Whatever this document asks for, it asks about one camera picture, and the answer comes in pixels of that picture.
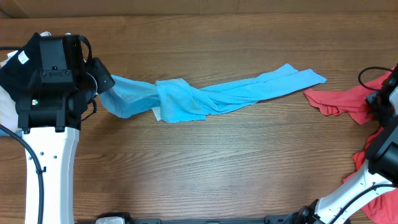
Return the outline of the light blue t-shirt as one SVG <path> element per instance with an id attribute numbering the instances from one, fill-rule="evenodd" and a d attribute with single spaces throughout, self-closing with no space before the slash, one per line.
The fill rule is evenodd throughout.
<path id="1" fill-rule="evenodd" d="M 115 85 L 99 94 L 102 105 L 119 118 L 153 110 L 167 123 L 204 120 L 259 101 L 289 95 L 323 84 L 326 78 L 311 69 L 298 71 L 285 64 L 255 78 L 195 88 L 184 79 L 158 80 L 154 84 L 114 76 Z"/>

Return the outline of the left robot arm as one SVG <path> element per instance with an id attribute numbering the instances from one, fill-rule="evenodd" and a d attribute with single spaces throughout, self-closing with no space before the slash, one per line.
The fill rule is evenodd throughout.
<path id="1" fill-rule="evenodd" d="M 73 223 L 73 166 L 83 113 L 115 84 L 101 60 L 84 58 L 82 35 L 39 39 L 40 65 L 16 103 L 26 151 L 26 223 Z"/>

